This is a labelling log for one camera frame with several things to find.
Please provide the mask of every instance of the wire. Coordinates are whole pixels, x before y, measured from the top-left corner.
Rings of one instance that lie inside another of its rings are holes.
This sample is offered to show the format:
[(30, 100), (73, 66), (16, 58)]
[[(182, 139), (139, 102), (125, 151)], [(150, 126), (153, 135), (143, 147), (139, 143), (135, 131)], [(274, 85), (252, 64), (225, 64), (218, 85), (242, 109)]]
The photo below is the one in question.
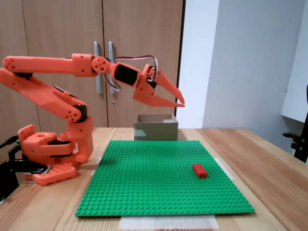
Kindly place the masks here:
[[(60, 88), (56, 85), (53, 85), (53, 87), (56, 88), (57, 90), (59, 90), (62, 93), (65, 92), (65, 90), (63, 90), (62, 88)], [(69, 93), (69, 95), (79, 100), (79, 98), (77, 96), (73, 95), (72, 93)]]
[(109, 85), (110, 85), (113, 89), (115, 89), (116, 91), (121, 91), (122, 88), (120, 87), (120, 85), (118, 85), (118, 84), (114, 81), (114, 84), (118, 87), (118, 88), (115, 88), (114, 84), (112, 84), (112, 83), (107, 79), (106, 73), (105, 73), (105, 80), (106, 80), (107, 83), (109, 83)]
[(154, 78), (147, 80), (148, 82), (152, 82), (152, 81), (156, 80), (156, 78), (157, 78), (157, 71), (158, 71), (158, 61), (157, 61), (157, 59), (154, 56), (152, 56), (152, 55), (145, 55), (145, 56), (138, 56), (138, 57), (121, 56), (121, 57), (116, 57), (114, 59), (114, 63), (116, 63), (118, 60), (121, 60), (121, 59), (122, 60), (123, 59), (126, 59), (126, 60), (141, 60), (141, 59), (148, 59), (148, 58), (154, 59), (154, 70), (155, 70)]

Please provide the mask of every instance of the black chair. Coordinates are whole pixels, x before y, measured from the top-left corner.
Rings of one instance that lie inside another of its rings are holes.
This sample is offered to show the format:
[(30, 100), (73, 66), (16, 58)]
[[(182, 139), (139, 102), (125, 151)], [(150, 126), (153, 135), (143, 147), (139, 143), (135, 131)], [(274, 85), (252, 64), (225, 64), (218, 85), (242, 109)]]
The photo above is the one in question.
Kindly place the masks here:
[[(307, 85), (307, 103), (308, 103), (308, 85)], [(294, 157), (303, 162), (306, 162), (308, 157), (308, 113), (306, 116), (302, 134), (300, 136), (290, 132), (286, 132), (282, 135), (293, 139), (291, 148), (295, 149)]]

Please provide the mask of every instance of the black cable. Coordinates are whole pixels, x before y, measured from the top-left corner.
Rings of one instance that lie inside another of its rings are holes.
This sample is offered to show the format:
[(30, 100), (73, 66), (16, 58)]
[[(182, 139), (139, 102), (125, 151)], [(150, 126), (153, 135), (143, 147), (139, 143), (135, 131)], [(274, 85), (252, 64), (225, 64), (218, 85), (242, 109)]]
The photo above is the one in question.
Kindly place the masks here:
[(16, 142), (17, 140), (18, 140), (18, 136), (12, 136), (12, 137), (8, 138), (5, 142), (0, 144), (0, 148), (5, 147), (6, 145), (10, 145), (10, 144)]
[(13, 148), (11, 148), (9, 150), (9, 160), (14, 160), (15, 159), (15, 154), (18, 152), (18, 151), (21, 151), (21, 146), (18, 144), (18, 145), (15, 145)]

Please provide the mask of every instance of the red lego brick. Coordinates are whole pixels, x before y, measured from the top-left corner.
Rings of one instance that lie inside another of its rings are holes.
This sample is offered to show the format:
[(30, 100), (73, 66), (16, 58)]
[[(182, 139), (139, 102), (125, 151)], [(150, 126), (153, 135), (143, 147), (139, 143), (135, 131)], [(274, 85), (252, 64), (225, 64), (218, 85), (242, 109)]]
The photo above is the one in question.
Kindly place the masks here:
[(195, 174), (199, 177), (199, 178), (207, 178), (207, 172), (206, 170), (202, 167), (201, 164), (194, 164), (192, 165), (193, 170), (195, 172)]

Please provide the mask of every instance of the white wall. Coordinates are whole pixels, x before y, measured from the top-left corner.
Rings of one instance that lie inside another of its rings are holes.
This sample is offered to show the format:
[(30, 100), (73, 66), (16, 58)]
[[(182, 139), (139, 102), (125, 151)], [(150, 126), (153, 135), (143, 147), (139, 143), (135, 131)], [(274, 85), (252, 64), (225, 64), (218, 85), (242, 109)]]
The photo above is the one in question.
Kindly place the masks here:
[(246, 128), (291, 151), (281, 116), (304, 0), (220, 0), (204, 128)]
[(179, 89), (186, 106), (177, 108), (180, 128), (201, 128), (211, 67), (219, 0), (187, 0)]
[(306, 86), (308, 84), (308, 3), (303, 13), (293, 69), (285, 96), (282, 115), (304, 122), (308, 105)]

